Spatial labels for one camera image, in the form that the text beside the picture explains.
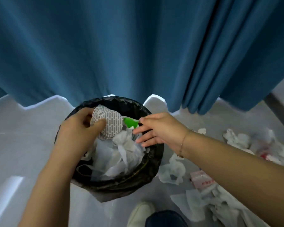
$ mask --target gold bracelet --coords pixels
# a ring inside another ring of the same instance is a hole
[[[179,151],[179,154],[177,155],[179,158],[184,158],[183,156],[182,156],[182,146],[183,146],[183,142],[184,142],[184,139],[186,138],[186,136],[188,135],[190,133],[190,131],[188,131],[187,133],[186,133],[186,135],[184,136],[184,138],[183,138],[183,141],[182,141],[182,144],[181,144],[181,147],[180,147],[180,151]]]

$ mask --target dark baseboard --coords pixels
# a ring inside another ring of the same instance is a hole
[[[265,97],[264,102],[284,125],[284,105],[276,98],[273,93],[269,93]]]

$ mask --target trash bag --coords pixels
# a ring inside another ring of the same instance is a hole
[[[146,107],[135,100],[119,96],[109,96],[84,101],[82,104],[76,107],[67,116],[67,118],[77,113],[84,107],[94,108],[98,105],[106,106],[111,110],[119,112],[122,116],[127,116],[133,119],[139,119],[151,114]],[[90,177],[83,176],[75,171],[71,182],[89,191],[99,202],[107,202],[116,198],[127,196],[152,181],[152,179],[156,176],[161,164],[163,151],[164,144],[150,146],[149,152],[144,153],[141,163],[130,174],[120,174],[111,180],[95,182],[91,181]],[[93,159],[90,161],[80,160],[77,167],[86,164],[92,165],[92,163]],[[87,172],[87,175],[91,175],[92,170],[90,168],[87,167],[86,171],[89,171]]]

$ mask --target person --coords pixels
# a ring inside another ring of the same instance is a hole
[[[19,227],[67,226],[70,181],[80,158],[105,128],[99,120],[89,126],[93,109],[83,108],[61,124],[57,141],[40,172]],[[133,133],[148,131],[142,146],[166,143],[189,159],[271,227],[284,226],[284,167],[189,130],[169,113],[148,115]],[[174,211],[155,212],[142,202],[133,210],[128,226],[187,226]]]

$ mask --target person's left arm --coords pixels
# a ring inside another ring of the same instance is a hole
[[[68,226],[72,175],[80,158],[106,126],[102,119],[90,127],[92,112],[91,108],[83,108],[61,124],[18,227]]]

